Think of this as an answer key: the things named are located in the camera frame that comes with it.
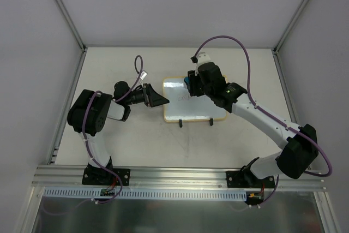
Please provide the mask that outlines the blue whiteboard eraser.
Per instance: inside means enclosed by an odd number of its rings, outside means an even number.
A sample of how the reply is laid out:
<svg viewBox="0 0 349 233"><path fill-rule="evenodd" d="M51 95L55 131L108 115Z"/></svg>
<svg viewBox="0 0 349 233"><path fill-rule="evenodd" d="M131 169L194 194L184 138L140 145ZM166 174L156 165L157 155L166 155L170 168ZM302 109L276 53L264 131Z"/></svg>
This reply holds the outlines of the blue whiteboard eraser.
<svg viewBox="0 0 349 233"><path fill-rule="evenodd" d="M187 87L189 87L189 78L188 77L184 78L184 83L186 84Z"/></svg>

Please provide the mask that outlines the yellow framed whiteboard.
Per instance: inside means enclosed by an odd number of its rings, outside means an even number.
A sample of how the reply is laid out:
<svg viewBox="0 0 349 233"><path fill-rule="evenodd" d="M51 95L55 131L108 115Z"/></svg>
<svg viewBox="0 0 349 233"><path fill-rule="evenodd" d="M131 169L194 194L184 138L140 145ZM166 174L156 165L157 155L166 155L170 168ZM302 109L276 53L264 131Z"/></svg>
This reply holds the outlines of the yellow framed whiteboard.
<svg viewBox="0 0 349 233"><path fill-rule="evenodd" d="M192 97L184 76L163 79L163 96L170 102L164 105L166 122L224 120L227 111L217 107L207 96Z"/></svg>

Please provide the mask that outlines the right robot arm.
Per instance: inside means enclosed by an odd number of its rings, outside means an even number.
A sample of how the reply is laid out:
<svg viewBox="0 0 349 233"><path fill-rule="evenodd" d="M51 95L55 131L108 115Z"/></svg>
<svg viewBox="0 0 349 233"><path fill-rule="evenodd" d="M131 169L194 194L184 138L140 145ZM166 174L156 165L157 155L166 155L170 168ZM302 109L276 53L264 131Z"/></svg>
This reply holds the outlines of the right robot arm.
<svg viewBox="0 0 349 233"><path fill-rule="evenodd" d="M256 187L263 179L279 174L298 179L318 156L318 150L312 144L317 140L314 127L272 119L270 112L259 110L257 104L251 102L244 87L226 82L220 68L213 62L188 71L184 82L192 97L206 95L217 107L245 119L265 133L281 149L243 166L232 179L240 186Z"/></svg>

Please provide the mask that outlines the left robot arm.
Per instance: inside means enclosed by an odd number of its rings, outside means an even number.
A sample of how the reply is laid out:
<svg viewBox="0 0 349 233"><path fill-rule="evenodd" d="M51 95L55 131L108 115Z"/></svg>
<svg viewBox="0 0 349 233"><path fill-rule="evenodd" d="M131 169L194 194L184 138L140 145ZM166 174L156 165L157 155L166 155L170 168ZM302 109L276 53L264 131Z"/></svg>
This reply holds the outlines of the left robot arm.
<svg viewBox="0 0 349 233"><path fill-rule="evenodd" d="M157 93L151 84L145 83L131 89L127 82L119 81L113 95L84 89L68 112L67 123L81 137L87 154L88 164L84 169L84 185L120 185L127 172L113 168L102 130L107 119L125 122L131 105L143 103L147 107L158 107L170 101Z"/></svg>

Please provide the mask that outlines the whiteboard stand with black feet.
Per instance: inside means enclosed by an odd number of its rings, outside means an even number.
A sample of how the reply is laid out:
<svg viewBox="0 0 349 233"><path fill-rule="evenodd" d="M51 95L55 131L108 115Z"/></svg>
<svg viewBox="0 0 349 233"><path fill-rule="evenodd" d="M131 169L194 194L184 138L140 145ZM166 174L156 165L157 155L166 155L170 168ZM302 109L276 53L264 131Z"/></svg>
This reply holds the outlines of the whiteboard stand with black feet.
<svg viewBox="0 0 349 233"><path fill-rule="evenodd" d="M195 122L195 121L204 121L204 120L185 120L184 121L182 119L179 119L178 123L179 123L179 127L182 128L184 122ZM209 122L210 126L213 126L213 124L214 124L214 119L213 118L210 118L207 121Z"/></svg>

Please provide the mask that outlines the right aluminium frame post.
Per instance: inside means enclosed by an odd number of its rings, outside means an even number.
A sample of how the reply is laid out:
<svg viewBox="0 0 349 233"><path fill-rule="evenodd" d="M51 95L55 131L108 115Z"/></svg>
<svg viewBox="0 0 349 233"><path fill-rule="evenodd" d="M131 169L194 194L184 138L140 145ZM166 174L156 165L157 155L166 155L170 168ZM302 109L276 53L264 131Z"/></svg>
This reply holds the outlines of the right aluminium frame post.
<svg viewBox="0 0 349 233"><path fill-rule="evenodd" d="M310 0L301 0L301 2L298 4L295 12L293 13L289 23L287 24L285 30L283 31L279 41L277 42L276 46L274 47L273 51L275 54L279 52L279 50L282 48L283 44L285 43L286 39L288 38L289 34L295 27L297 21L299 20L301 14L305 10L305 8L308 6Z"/></svg>

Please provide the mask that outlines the aluminium frame post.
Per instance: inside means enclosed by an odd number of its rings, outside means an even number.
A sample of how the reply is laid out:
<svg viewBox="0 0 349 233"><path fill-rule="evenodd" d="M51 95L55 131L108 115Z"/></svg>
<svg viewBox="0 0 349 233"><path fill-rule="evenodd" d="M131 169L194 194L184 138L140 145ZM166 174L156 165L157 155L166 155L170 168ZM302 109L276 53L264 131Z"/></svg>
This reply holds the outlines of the aluminium frame post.
<svg viewBox="0 0 349 233"><path fill-rule="evenodd" d="M72 33L78 47L80 50L84 51L86 49L86 45L84 44L63 0L54 0L59 12L61 13L65 23L67 24L70 32Z"/></svg>
<svg viewBox="0 0 349 233"><path fill-rule="evenodd" d="M293 13L289 23L287 24L285 30L283 31L279 41L277 42L276 46L274 47L273 51L275 54L279 52L279 50L282 48L283 44L285 43L286 39L288 38L289 34L295 27L297 21L299 20L301 14L305 10L305 8L308 6L310 0L301 0L301 2L298 4L295 12Z"/></svg>

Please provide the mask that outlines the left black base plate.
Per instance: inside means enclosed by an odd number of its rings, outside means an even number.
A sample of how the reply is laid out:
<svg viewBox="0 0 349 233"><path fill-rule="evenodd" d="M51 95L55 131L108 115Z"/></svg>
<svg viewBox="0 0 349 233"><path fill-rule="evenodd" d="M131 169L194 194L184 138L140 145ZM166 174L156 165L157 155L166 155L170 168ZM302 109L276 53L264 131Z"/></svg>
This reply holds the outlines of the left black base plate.
<svg viewBox="0 0 349 233"><path fill-rule="evenodd" d="M82 184L88 186L110 186L114 181L119 186L120 182L124 186L129 185L130 169L113 168L112 171L118 175L119 180L116 180L116 176L110 172L88 165L83 172Z"/></svg>

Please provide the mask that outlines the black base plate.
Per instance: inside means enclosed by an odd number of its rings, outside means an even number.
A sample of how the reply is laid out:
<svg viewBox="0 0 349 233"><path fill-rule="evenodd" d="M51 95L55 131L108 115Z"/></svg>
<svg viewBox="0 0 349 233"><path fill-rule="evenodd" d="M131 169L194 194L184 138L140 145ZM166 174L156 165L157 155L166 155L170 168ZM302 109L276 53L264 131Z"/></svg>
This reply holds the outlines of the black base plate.
<svg viewBox="0 0 349 233"><path fill-rule="evenodd" d="M262 188L275 187L273 176L263 179L257 178L250 171L226 171L226 183L228 188Z"/></svg>
<svg viewBox="0 0 349 233"><path fill-rule="evenodd" d="M119 180L116 180L116 176L110 172L88 165L83 172L82 184L88 186L110 186L114 181L119 186L120 182L124 186L129 185L130 169L113 168L112 171L118 175Z"/></svg>

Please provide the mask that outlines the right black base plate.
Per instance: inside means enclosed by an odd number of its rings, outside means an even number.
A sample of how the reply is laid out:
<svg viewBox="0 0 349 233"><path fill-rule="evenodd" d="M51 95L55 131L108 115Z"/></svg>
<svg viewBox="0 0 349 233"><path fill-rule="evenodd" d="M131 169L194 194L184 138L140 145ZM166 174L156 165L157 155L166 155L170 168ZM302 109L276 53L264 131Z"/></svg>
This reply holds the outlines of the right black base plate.
<svg viewBox="0 0 349 233"><path fill-rule="evenodd" d="M226 183L228 188L262 188L275 187L273 176L263 179L257 178L250 171L226 171Z"/></svg>

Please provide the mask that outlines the aluminium rail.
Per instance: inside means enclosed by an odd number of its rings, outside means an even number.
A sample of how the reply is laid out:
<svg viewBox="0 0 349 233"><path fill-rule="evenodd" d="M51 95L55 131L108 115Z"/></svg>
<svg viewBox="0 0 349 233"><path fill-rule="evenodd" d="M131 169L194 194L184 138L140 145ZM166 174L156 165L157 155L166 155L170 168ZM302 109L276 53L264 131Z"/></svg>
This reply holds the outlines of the aluminium rail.
<svg viewBox="0 0 349 233"><path fill-rule="evenodd" d="M127 188L141 189L227 189L226 169L223 168L159 168L130 167ZM82 187L83 166L39 165L32 179L32 186ZM279 191L326 192L326 180L310 175L302 175L293 180L280 175Z"/></svg>

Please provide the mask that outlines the left aluminium frame post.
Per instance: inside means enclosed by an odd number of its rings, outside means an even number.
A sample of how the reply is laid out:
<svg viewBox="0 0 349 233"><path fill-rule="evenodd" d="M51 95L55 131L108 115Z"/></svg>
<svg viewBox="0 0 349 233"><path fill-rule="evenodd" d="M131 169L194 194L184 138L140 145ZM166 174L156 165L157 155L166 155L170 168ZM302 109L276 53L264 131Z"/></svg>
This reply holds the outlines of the left aluminium frame post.
<svg viewBox="0 0 349 233"><path fill-rule="evenodd" d="M84 44L63 0L54 0L59 12L61 13L65 23L67 24L70 32L72 33L78 47L80 50L84 51L86 49L86 45Z"/></svg>

